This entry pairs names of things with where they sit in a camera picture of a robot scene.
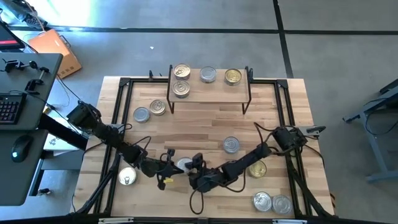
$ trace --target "butcher block tabletop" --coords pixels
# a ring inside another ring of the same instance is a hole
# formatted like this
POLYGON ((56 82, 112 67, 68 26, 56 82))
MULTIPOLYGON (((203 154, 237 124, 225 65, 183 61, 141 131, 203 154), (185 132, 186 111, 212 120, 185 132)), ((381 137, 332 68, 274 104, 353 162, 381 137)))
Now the butcher block tabletop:
MULTIPOLYGON (((106 124, 111 123, 120 78, 104 77, 103 80, 96 107, 101 111, 102 120, 106 124)), ((304 80, 287 79, 287 81, 296 126, 313 125, 304 80)), ((280 92, 285 109, 283 91, 280 92)), ((260 143, 253 122, 257 122, 265 128, 275 128, 280 125, 272 85, 251 85, 252 100, 245 115, 242 114, 240 104, 225 103, 177 103, 174 114, 171 114, 166 94, 167 83, 133 84, 127 119, 127 123, 132 124, 132 129, 126 131, 124 140, 134 143, 145 136, 152 136, 152 141, 147 147, 148 157, 159 159, 160 155, 170 148, 175 149, 172 160, 177 162, 181 157, 192 157, 201 152, 208 167, 217 167, 224 162, 239 159, 260 143), (135 122, 132 116, 134 110, 140 106, 149 108, 153 100, 163 100, 166 103, 165 114, 162 116, 152 114, 146 123, 135 122), (228 136, 239 139, 240 149, 235 154, 227 154, 223 150, 222 142, 228 136)), ((125 89, 118 123, 121 123, 126 95, 127 90, 125 89)), ((100 140, 96 137, 91 137, 87 147, 99 142, 100 140)), ((145 144, 145 141, 139 143, 141 147, 144 147, 145 144)), ((309 139, 307 144, 319 151, 316 140, 309 139)), ((268 145, 277 147, 273 138, 270 138, 268 145)), ((73 199, 76 209, 83 206, 98 185, 105 149, 106 146, 102 145, 87 152, 84 156, 73 199)), ((112 155, 110 164, 113 161, 114 149, 112 155)), ((308 188, 323 208, 333 214, 322 159, 304 147, 302 160, 308 188)), ((246 175, 246 188, 242 192, 234 193, 226 188, 216 187, 204 193, 204 210, 201 215, 195 215, 190 210, 189 198, 193 189, 189 185, 186 174, 172 176, 173 182, 167 183, 165 190, 159 190, 155 177, 148 178, 141 171, 136 170, 137 180, 132 185, 122 185, 119 181, 117 182, 111 215, 113 217, 294 217, 293 212, 289 215, 278 215, 273 211, 258 212, 255 209, 252 198, 257 192, 267 192, 271 197, 283 194, 291 198, 285 157, 269 156, 262 161, 267 166, 265 176, 255 179, 246 175)), ((129 165, 121 161, 119 170, 125 167, 129 167, 129 165)), ((235 190, 241 189, 242 186, 243 175, 230 185, 235 190)), ((108 188, 109 184, 104 191, 101 211, 103 211, 108 198, 108 188)), ((297 192, 301 211, 305 213, 302 193, 298 186, 297 192)), ((194 210, 200 210, 201 198, 198 192, 193 196, 192 205, 194 210)))

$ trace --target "keyboard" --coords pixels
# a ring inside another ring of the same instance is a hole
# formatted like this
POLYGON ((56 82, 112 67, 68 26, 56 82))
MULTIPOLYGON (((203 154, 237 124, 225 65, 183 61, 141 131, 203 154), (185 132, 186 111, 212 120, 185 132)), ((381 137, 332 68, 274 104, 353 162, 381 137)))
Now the keyboard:
POLYGON ((17 124, 26 93, 0 93, 0 125, 17 124))

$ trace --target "orange box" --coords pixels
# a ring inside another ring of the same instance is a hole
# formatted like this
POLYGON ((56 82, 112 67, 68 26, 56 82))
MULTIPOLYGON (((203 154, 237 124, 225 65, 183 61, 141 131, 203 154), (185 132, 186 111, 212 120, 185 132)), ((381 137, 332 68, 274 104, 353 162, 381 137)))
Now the orange box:
POLYGON ((28 42, 29 45, 39 53, 60 53, 63 55, 61 66, 58 69, 58 75, 61 78, 65 78, 73 72, 81 69, 79 61, 69 49, 70 44, 62 35, 59 35, 57 31, 53 29, 49 30, 28 40, 28 42))

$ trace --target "tin can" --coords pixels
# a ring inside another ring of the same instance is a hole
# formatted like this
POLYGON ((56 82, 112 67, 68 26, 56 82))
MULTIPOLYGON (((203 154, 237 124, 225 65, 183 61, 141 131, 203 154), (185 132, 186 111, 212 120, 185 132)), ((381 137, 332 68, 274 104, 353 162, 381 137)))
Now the tin can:
POLYGON ((191 68, 189 67, 189 65, 179 64, 175 66, 173 72, 176 79, 188 80, 191 74, 191 68))
POLYGON ((136 181, 136 170, 132 167, 126 167, 119 173, 119 182, 123 185, 130 185, 136 181))
POLYGON ((138 123, 145 123, 150 118, 149 110, 145 107, 138 107, 133 114, 134 119, 138 123))
POLYGON ((172 86, 173 92, 178 98, 185 98, 189 95, 190 86, 186 81, 177 81, 172 86))
POLYGON ((242 79, 242 73, 238 69, 228 69, 225 72, 225 83, 229 85, 237 85, 242 79))
POLYGON ((233 154, 239 151, 239 140, 236 137, 227 137, 224 139, 223 146, 227 153, 233 154))
POLYGON ((252 177, 260 178, 267 172, 267 166, 262 161, 257 161, 249 166, 249 173, 252 177))
POLYGON ((253 196, 253 204, 260 212, 267 212, 272 207, 271 197, 265 192, 258 192, 253 196))
POLYGON ((212 67, 204 67, 200 70, 200 80, 204 83, 212 83, 216 80, 217 72, 212 67))
POLYGON ((183 157, 177 161, 176 166, 178 168, 180 168, 181 170, 184 170, 184 173, 188 173, 190 171, 190 169, 185 167, 185 164, 188 162, 192 162, 192 159, 189 157, 183 157))
POLYGON ((285 195, 276 195, 272 198, 272 209, 279 215, 289 214, 292 211, 292 202, 285 195))
POLYGON ((160 116, 166 112, 166 104, 162 100, 154 100, 150 103, 149 109, 154 115, 160 116))

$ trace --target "concrete floor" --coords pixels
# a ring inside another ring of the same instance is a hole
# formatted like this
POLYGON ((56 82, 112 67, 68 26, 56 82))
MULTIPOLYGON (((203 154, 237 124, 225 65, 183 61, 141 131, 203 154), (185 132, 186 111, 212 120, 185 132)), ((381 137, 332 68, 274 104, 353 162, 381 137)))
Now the concrete floor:
MULTIPOLYGON (((50 24, 60 26, 277 28, 272 0, 124 0, 117 5, 100 0, 29 2, 50 24)), ((394 0, 279 0, 279 6, 285 29, 398 28, 394 10, 398 3, 394 0)), ((34 36, 32 32, 15 33, 24 40, 34 36)), ((83 65, 80 72, 64 82, 82 100, 94 105, 104 76, 146 75, 150 69, 154 74, 166 74, 169 64, 180 62, 193 67, 249 65, 255 77, 286 77, 277 34, 62 34, 83 65)), ((396 36, 287 35, 286 39, 294 77, 305 79, 315 124, 327 127, 321 135, 320 147, 328 184, 336 195, 336 214, 343 218, 398 223, 398 181, 376 184, 365 181, 365 176, 378 171, 373 152, 361 125, 341 120, 396 79, 396 36)), ((63 114, 76 105, 76 99, 69 95, 70 104, 60 108, 63 114)), ((55 83, 49 102, 67 104, 59 83, 55 83)), ((393 121, 380 121, 378 128, 384 130, 393 121)), ((392 138, 396 132, 383 136, 381 141, 394 148, 396 143, 392 138)), ((66 171, 45 173, 42 187, 55 189, 55 193, 49 197, 29 197, 20 207, 1 207, 0 220, 68 213, 77 175, 66 171)))

